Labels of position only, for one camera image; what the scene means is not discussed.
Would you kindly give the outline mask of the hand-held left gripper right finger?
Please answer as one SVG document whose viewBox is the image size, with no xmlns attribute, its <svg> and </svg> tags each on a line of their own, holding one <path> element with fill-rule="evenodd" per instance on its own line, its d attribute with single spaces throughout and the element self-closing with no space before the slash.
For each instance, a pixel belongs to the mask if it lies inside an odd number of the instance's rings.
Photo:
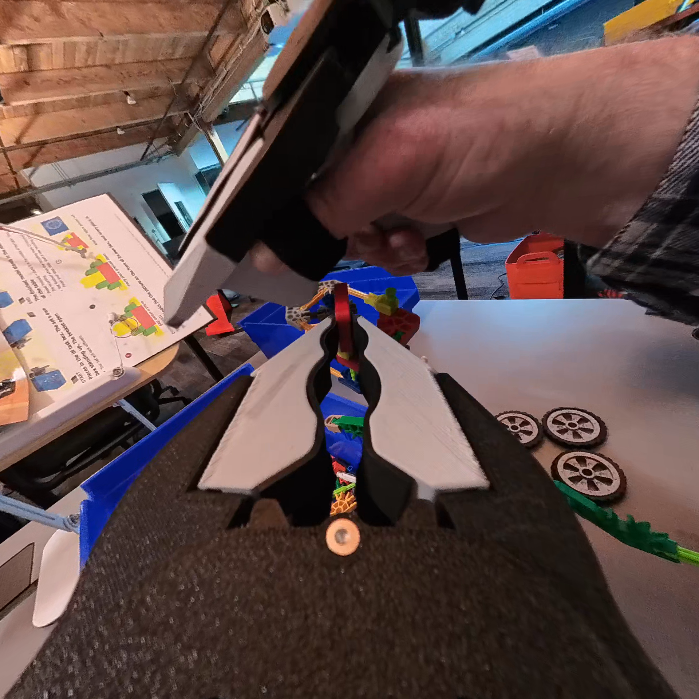
<svg viewBox="0 0 699 699">
<path fill-rule="evenodd" d="M 355 324 L 368 401 L 362 492 L 383 517 L 410 499 L 487 490 L 489 480 L 431 366 L 369 322 Z"/>
</svg>

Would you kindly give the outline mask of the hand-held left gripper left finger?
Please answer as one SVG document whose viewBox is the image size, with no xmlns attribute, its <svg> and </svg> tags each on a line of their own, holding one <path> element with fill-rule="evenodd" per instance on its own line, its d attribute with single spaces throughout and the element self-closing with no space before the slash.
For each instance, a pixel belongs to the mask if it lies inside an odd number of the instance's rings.
<svg viewBox="0 0 699 699">
<path fill-rule="evenodd" d="M 320 402 L 337 348 L 325 319 L 255 370 L 199 480 L 201 491 L 278 500 L 293 517 L 327 517 L 335 475 Z"/>
</svg>

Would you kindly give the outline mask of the red rod toy assembly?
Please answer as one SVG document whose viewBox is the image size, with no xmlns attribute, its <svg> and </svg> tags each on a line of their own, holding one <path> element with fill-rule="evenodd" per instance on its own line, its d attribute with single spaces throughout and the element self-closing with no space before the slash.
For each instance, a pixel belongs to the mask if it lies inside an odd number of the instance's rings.
<svg viewBox="0 0 699 699">
<path fill-rule="evenodd" d="M 377 326 L 400 345 L 407 347 L 420 328 L 419 316 L 400 306 L 396 290 L 388 287 L 381 294 L 360 292 L 337 280 L 320 282 L 312 300 L 286 309 L 287 324 L 310 332 L 321 320 L 333 316 L 338 332 L 336 358 L 330 374 L 346 388 L 362 395 L 359 383 L 359 348 L 354 339 L 357 315 L 353 298 L 378 313 Z M 348 515 L 356 509 L 356 477 L 363 450 L 363 413 L 332 414 L 324 420 L 327 451 L 336 478 L 331 501 L 332 518 Z"/>
</svg>

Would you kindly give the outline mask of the person's right hand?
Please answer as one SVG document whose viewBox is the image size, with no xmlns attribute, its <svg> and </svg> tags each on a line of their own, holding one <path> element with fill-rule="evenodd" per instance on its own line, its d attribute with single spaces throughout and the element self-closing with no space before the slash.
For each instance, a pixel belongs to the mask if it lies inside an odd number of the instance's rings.
<svg viewBox="0 0 699 699">
<path fill-rule="evenodd" d="M 401 71 L 305 201 L 349 258 L 395 275 L 429 265 L 410 221 L 601 248 L 660 184 L 697 100 L 696 36 Z"/>
</svg>

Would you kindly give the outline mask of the orange traffic cone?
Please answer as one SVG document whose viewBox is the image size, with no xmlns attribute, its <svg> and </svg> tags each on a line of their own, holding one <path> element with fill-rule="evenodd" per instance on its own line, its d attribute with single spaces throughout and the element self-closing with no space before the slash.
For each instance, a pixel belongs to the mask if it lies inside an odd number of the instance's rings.
<svg viewBox="0 0 699 699">
<path fill-rule="evenodd" d="M 211 322 L 205 328 L 207 337 L 227 336 L 236 332 L 231 322 L 232 304 L 222 290 L 209 296 L 205 306 L 212 315 Z"/>
</svg>

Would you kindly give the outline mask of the red crate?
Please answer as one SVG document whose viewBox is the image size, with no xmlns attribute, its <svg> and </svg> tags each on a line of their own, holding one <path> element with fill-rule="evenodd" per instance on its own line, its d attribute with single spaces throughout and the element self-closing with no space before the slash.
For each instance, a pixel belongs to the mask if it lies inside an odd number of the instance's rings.
<svg viewBox="0 0 699 699">
<path fill-rule="evenodd" d="M 564 240 L 544 232 L 526 236 L 505 261 L 510 299 L 564 298 Z"/>
</svg>

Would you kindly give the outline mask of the grey toy wheel black tire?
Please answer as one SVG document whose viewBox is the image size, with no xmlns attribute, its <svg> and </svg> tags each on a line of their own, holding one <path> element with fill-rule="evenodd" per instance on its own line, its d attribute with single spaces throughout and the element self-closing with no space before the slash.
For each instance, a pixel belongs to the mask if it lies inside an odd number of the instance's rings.
<svg viewBox="0 0 699 699">
<path fill-rule="evenodd" d="M 546 437 L 572 450 L 598 447 L 607 441 L 607 426 L 594 413 L 576 407 L 557 407 L 541 419 Z"/>
<path fill-rule="evenodd" d="M 537 448 L 544 438 L 541 422 L 529 413 L 506 410 L 495 415 L 495 419 L 528 450 Z"/>
<path fill-rule="evenodd" d="M 609 457 L 587 450 L 563 451 L 550 468 L 552 478 L 598 503 L 613 504 L 625 497 L 627 480 Z"/>
</svg>

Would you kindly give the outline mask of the building instruction sheet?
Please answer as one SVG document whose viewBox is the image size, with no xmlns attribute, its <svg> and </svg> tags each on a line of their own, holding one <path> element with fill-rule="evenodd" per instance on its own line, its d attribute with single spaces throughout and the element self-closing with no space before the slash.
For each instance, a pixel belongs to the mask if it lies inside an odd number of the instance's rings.
<svg viewBox="0 0 699 699">
<path fill-rule="evenodd" d="M 1 427 L 45 416 L 207 326 L 164 320 L 172 268 L 102 194 L 1 225 Z"/>
</svg>

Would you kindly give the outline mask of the green leafy toy piece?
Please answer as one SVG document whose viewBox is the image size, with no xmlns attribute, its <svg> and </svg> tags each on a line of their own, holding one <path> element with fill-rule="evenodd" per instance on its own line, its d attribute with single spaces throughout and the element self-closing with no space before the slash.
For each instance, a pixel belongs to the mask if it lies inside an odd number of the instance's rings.
<svg viewBox="0 0 699 699">
<path fill-rule="evenodd" d="M 613 510 L 603 508 L 563 482 L 554 481 L 571 509 L 619 542 L 677 564 L 698 567 L 698 553 L 684 548 L 665 532 L 651 528 L 647 521 L 637 521 L 632 515 L 620 518 Z"/>
</svg>

